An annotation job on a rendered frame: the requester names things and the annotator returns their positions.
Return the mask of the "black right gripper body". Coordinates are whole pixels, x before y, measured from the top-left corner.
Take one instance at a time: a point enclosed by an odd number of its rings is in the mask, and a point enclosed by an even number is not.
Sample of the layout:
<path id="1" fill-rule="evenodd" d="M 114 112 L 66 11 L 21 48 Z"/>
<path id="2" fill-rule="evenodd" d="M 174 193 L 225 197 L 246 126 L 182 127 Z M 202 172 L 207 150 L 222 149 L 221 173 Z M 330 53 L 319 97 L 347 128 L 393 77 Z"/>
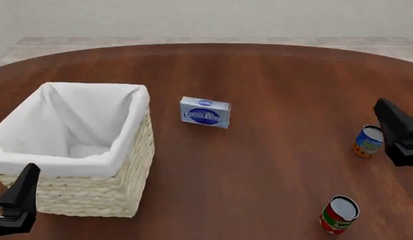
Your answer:
<path id="1" fill-rule="evenodd" d="M 407 149 L 404 146 L 394 143 L 385 146 L 385 152 L 397 167 L 413 167 L 413 149 Z"/>

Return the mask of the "blue cream cheese box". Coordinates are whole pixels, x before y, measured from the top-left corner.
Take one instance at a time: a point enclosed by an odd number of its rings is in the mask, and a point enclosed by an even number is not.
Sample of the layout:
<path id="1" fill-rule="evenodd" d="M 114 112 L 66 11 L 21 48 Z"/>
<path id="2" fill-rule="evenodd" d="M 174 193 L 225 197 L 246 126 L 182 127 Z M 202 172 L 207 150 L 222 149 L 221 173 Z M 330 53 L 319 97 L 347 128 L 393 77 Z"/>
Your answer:
<path id="1" fill-rule="evenodd" d="M 230 124 L 231 104 L 194 97 L 182 97 L 181 121 L 227 129 Z"/>

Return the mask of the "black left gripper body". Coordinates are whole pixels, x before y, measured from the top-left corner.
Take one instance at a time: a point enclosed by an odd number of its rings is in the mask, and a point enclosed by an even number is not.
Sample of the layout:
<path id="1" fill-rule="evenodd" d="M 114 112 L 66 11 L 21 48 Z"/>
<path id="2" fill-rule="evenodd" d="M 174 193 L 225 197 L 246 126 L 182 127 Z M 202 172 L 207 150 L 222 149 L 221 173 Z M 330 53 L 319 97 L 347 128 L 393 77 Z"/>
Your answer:
<path id="1" fill-rule="evenodd" d="M 12 215 L 0 215 L 0 227 L 32 228 L 37 218 L 36 212 L 11 213 Z"/>

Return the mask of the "red and green tin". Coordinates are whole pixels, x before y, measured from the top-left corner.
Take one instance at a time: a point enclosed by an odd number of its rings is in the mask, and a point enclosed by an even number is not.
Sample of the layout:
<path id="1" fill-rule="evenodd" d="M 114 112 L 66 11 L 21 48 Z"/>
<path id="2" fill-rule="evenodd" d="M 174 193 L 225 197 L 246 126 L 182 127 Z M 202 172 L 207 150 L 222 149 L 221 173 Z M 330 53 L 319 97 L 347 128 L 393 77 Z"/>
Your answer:
<path id="1" fill-rule="evenodd" d="M 344 233 L 357 220 L 360 209 L 353 199 L 345 195 L 335 195 L 319 215 L 322 228 L 333 235 Z"/>

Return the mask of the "cream wicker basket, white liner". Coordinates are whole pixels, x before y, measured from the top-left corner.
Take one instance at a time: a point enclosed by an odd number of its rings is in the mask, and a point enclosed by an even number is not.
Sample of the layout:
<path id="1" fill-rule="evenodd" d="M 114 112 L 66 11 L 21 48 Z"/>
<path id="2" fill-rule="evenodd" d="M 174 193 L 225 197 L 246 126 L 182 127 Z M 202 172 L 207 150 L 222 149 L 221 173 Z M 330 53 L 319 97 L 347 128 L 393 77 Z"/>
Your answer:
<path id="1" fill-rule="evenodd" d="M 155 153 L 144 85 L 42 84 L 0 122 L 0 182 L 41 172 L 37 210 L 133 217 Z"/>

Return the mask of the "blue and yellow tin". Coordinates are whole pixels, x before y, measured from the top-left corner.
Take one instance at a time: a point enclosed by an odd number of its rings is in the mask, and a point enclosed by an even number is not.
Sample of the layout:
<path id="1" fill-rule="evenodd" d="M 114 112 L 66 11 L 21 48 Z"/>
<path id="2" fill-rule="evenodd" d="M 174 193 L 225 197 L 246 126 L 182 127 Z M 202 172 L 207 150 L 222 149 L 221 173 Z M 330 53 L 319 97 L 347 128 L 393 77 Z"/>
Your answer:
<path id="1" fill-rule="evenodd" d="M 384 143 L 383 131 L 376 125 L 365 125 L 357 135 L 353 152 L 360 157 L 370 159 Z"/>

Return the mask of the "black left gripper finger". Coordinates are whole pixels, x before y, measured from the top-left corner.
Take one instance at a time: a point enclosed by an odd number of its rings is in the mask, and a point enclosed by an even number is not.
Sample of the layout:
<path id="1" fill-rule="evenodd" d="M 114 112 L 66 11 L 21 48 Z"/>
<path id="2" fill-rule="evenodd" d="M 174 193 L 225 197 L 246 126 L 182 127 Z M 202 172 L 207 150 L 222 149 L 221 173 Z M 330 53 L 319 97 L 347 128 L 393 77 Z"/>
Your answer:
<path id="1" fill-rule="evenodd" d="M 3 215 L 37 215 L 36 189 L 40 171 L 34 163 L 26 165 L 12 186 L 0 196 Z"/>

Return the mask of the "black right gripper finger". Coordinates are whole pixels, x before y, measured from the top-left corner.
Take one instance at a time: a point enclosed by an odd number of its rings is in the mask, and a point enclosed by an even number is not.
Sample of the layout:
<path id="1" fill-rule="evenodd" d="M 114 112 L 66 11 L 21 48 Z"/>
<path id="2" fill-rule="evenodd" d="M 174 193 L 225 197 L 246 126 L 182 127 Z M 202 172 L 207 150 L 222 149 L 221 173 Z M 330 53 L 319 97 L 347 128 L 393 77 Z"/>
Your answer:
<path id="1" fill-rule="evenodd" d="M 379 98 L 374 113 L 384 132 L 385 147 L 396 143 L 405 149 L 413 149 L 413 117 L 385 98 Z"/>

